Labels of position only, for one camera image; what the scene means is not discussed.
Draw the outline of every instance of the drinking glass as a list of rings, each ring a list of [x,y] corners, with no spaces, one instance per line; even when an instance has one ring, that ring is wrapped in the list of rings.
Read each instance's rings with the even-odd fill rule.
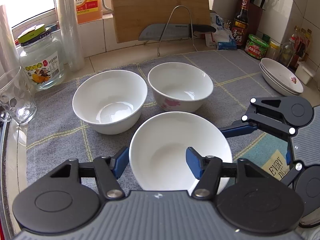
[[[9,70],[0,77],[0,104],[10,115],[0,115],[0,121],[8,122],[12,117],[18,124],[24,125],[32,119],[37,108],[30,88],[30,81],[21,67]]]

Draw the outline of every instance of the dark glass bottle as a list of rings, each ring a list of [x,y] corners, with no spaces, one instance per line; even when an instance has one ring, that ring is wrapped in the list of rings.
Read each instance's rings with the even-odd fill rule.
[[[242,0],[241,11],[238,12],[233,21],[233,26],[231,29],[232,36],[236,40],[238,46],[242,46],[245,43],[245,36],[248,30],[248,8],[250,0]]]

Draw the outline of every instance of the cutting board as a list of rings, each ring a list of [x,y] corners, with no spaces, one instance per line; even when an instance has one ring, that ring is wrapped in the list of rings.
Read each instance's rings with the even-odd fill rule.
[[[166,23],[177,5],[189,8],[193,24],[210,25],[209,0],[111,0],[111,3],[118,43],[137,40],[150,24]],[[170,23],[190,23],[188,11],[177,8]]]

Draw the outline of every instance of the knife blade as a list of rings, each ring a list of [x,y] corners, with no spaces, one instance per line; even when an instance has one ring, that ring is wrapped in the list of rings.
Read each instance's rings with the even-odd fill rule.
[[[146,27],[139,36],[139,41],[159,41],[164,30],[165,23],[151,24]],[[215,32],[216,29],[210,25],[192,25],[193,32],[201,33]],[[168,24],[168,27],[163,35],[164,40],[177,40],[182,38],[191,38],[190,24]]]

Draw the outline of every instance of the gray ribbed panel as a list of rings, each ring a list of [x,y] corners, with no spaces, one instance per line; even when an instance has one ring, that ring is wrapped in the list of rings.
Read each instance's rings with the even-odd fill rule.
[[[294,159],[306,166],[320,164],[320,106],[315,107],[314,112],[311,123],[299,128],[291,138]]]
[[[294,232],[259,237],[235,232],[210,202],[197,201],[186,191],[133,191],[121,201],[110,201],[84,228],[63,236],[22,232],[16,240],[300,240]]]

